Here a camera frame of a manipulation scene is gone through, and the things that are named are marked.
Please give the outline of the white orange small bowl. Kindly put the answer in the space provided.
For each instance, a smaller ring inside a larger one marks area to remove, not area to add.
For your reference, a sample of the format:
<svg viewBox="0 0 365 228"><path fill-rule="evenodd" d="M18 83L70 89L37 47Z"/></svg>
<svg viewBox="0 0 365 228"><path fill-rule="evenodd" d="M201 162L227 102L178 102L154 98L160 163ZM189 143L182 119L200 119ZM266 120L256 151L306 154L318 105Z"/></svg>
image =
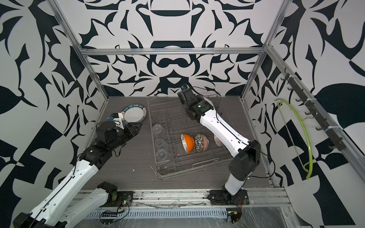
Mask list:
<svg viewBox="0 0 365 228"><path fill-rule="evenodd" d="M194 149L195 141L190 135L181 134L181 142L182 142L184 151L187 154L190 153Z"/></svg>

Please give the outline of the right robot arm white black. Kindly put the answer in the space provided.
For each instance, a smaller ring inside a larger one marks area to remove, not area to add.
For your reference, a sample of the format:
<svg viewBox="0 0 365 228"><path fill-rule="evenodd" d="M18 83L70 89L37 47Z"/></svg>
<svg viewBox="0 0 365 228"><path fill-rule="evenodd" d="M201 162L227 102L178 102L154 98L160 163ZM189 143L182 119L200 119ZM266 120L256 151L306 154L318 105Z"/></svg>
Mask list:
<svg viewBox="0 0 365 228"><path fill-rule="evenodd" d="M185 113L217 136L233 157L229 164L230 176L222 191L228 196L237 195L260 164L260 144L245 138L226 123L209 99L196 95L186 85L181 86L181 89L178 97Z"/></svg>

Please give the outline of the clear smooth plastic cup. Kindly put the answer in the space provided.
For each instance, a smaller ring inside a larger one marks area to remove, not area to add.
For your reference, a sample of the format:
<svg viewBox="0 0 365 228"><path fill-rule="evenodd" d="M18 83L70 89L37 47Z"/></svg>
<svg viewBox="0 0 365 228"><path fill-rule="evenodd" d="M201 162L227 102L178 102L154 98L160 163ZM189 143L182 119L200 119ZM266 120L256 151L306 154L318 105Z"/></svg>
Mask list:
<svg viewBox="0 0 365 228"><path fill-rule="evenodd" d="M155 135L156 137L159 136L159 135L164 135L165 133L165 129L162 127L161 124L155 124L153 127L152 127L152 133L153 135Z"/></svg>

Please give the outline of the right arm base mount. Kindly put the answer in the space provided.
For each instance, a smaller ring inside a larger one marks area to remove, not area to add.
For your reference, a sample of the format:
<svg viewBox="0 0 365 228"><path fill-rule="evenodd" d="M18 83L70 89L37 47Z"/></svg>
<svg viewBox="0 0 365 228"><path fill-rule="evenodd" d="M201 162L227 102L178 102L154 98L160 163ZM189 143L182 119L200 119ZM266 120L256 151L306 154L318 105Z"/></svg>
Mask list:
<svg viewBox="0 0 365 228"><path fill-rule="evenodd" d="M235 195L230 195L226 190L210 190L207 199L212 205L250 205L247 191L242 189Z"/></svg>

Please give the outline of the green rim lettered plate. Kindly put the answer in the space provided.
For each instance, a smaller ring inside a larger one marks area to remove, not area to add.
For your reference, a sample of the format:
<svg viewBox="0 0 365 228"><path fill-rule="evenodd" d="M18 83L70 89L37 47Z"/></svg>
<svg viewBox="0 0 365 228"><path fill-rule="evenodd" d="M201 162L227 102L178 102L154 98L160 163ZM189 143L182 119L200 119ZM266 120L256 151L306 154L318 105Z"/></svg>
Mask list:
<svg viewBox="0 0 365 228"><path fill-rule="evenodd" d="M139 103L129 104L122 109L122 121L125 123L140 123L147 115L147 109Z"/></svg>

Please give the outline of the black white patterned bowl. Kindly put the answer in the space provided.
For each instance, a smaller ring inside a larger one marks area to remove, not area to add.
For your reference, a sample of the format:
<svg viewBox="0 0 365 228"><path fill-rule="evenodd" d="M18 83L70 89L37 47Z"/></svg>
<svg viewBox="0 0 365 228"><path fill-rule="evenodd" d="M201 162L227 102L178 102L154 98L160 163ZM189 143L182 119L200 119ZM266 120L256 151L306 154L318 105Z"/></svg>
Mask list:
<svg viewBox="0 0 365 228"><path fill-rule="evenodd" d="M202 153L208 150L209 140L203 134L197 134L194 138L195 149L198 153Z"/></svg>

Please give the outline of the frosted textured plastic cup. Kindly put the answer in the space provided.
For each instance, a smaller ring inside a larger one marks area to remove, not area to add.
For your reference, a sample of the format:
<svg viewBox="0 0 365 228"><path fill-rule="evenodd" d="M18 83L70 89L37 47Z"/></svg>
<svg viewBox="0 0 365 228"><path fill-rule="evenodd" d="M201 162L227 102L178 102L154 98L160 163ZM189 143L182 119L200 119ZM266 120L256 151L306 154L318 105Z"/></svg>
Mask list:
<svg viewBox="0 0 365 228"><path fill-rule="evenodd" d="M161 149L168 150L169 149L168 143L163 139L157 139L155 141L155 147L157 150L161 150Z"/></svg>

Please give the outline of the grey wire dish rack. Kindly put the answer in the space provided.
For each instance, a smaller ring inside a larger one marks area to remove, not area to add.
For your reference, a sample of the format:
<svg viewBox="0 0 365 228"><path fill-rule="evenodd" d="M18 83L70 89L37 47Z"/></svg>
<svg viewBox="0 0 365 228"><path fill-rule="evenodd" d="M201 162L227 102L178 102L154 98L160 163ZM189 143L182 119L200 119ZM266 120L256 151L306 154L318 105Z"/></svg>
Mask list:
<svg viewBox="0 0 365 228"><path fill-rule="evenodd" d="M214 133L187 116L178 98L149 98L148 114L158 178L169 179L232 160L228 149L216 144Z"/></svg>

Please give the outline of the pink ribbed bowl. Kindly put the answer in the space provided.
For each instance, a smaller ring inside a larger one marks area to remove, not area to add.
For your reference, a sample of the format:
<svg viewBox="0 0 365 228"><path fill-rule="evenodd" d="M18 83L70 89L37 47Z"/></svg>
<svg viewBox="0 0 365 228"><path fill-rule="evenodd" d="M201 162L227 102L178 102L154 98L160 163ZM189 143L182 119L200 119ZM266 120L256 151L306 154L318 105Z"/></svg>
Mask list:
<svg viewBox="0 0 365 228"><path fill-rule="evenodd" d="M214 142L215 142L217 147L223 147L224 146L223 142L216 135L214 135Z"/></svg>

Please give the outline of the clear faceted plastic cup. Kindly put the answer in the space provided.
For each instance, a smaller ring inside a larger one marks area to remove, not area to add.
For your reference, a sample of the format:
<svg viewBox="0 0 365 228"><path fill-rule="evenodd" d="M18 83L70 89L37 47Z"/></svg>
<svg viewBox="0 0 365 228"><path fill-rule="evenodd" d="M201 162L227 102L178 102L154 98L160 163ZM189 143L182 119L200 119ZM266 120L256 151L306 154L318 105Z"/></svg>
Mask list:
<svg viewBox="0 0 365 228"><path fill-rule="evenodd" d="M158 150L156 154L156 163L157 165L170 165L172 163L171 153L166 149Z"/></svg>

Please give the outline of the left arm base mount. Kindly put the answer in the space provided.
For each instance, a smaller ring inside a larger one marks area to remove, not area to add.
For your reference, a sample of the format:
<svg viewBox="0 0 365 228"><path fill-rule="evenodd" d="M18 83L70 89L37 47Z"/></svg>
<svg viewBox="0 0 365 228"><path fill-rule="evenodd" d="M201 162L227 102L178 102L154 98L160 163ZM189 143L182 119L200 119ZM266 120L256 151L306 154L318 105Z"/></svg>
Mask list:
<svg viewBox="0 0 365 228"><path fill-rule="evenodd" d="M134 191L112 191L107 194L107 201L100 207L121 207L133 201Z"/></svg>

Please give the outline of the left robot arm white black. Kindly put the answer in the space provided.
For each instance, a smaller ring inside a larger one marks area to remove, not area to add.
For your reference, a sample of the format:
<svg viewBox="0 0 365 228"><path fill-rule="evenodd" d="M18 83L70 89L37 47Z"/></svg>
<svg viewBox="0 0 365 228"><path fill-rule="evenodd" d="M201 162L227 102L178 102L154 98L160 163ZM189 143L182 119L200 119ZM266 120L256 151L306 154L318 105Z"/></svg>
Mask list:
<svg viewBox="0 0 365 228"><path fill-rule="evenodd" d="M117 201L117 187L103 182L92 193L69 206L82 187L106 164L117 148L137 136L142 123L118 127L116 121L102 122L96 138L77 158L74 168L52 193L29 213L20 213L15 228L73 228L95 209Z"/></svg>

